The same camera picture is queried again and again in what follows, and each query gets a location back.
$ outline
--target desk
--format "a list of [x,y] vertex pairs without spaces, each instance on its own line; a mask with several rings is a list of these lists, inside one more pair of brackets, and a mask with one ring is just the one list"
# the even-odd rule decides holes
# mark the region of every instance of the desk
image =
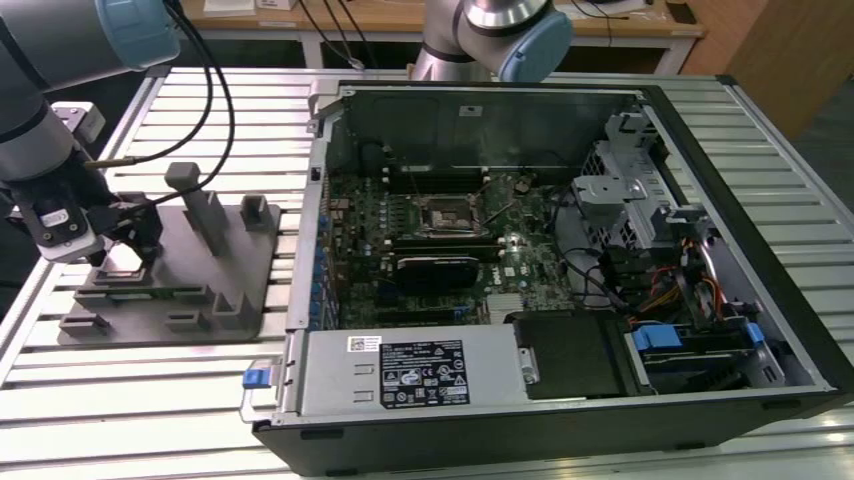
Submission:
[[[348,21],[338,2],[332,2],[342,27],[358,36]],[[570,0],[557,0],[558,5],[570,4]],[[183,0],[187,15],[202,30],[206,38],[218,40],[297,40],[304,45],[304,55],[309,68],[325,68],[322,38],[316,32],[304,10],[260,9],[257,15],[248,17],[206,17],[205,0]],[[332,41],[342,37],[321,0],[306,0],[306,6]],[[360,22],[372,42],[422,42],[424,3],[413,0],[353,0],[350,11]],[[656,68],[657,74],[677,74],[688,58],[696,41],[704,37],[703,25],[677,23],[665,0],[628,15],[629,20],[612,20],[613,41],[609,40],[608,21],[601,18],[573,19],[576,38],[573,46],[654,48],[665,50]]]

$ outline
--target aluminum extrusion table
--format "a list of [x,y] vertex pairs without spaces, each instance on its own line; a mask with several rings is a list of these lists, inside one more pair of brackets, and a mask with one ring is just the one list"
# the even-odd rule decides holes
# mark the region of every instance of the aluminum extrusion table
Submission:
[[[227,69],[237,98],[238,141],[213,184],[223,203],[262,192],[284,209],[277,260],[258,341],[245,344],[75,349],[57,342],[59,318],[89,266],[41,261],[0,325],[0,479],[289,479],[297,475],[242,423],[241,379],[256,359],[282,353],[305,170],[312,144],[308,97],[320,79],[378,78],[349,71]],[[385,72],[385,79],[404,79]],[[803,287],[835,338],[854,359],[854,219],[739,87],[716,78],[557,75],[552,82],[658,83],[724,178]],[[183,137],[205,106],[205,75],[174,69],[149,78],[106,149],[143,155]],[[226,106],[171,159],[211,171],[225,146]],[[115,169],[114,190],[170,189],[169,161]],[[685,175],[675,172],[688,191]],[[254,408],[276,406],[273,391]],[[688,452],[526,462],[394,474],[396,479],[840,478],[854,471],[854,409],[780,422]],[[376,475],[392,477],[392,474]]]

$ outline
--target gray block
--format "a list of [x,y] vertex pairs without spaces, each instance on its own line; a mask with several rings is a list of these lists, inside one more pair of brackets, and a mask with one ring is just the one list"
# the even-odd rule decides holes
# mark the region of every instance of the gray block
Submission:
[[110,335],[73,335],[75,328],[71,333],[63,329],[59,343],[158,345],[256,338],[281,215],[278,206],[268,208],[274,221],[264,221],[260,228],[248,231],[244,207],[225,207],[225,248],[214,256],[187,221],[186,209],[159,207],[163,254],[150,266],[147,282],[97,285],[94,271],[75,295],[73,314],[97,314],[110,324]]

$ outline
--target warning label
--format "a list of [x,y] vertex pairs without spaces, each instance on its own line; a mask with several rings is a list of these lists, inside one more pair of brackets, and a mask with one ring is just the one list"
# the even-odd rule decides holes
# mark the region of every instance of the warning label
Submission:
[[381,345],[384,407],[442,407],[469,402],[464,341]]

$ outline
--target blue latch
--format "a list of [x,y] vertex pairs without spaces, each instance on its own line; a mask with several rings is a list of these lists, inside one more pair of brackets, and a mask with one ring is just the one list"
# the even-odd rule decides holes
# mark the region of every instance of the blue latch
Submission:
[[645,325],[632,332],[640,352],[652,348],[679,348],[683,346],[677,328],[673,325]]
[[270,388],[270,368],[252,368],[244,372],[244,388],[256,390]]
[[763,342],[765,342],[765,334],[763,333],[763,329],[760,329],[759,324],[753,322],[748,323],[748,335],[751,336],[755,347],[763,345]]

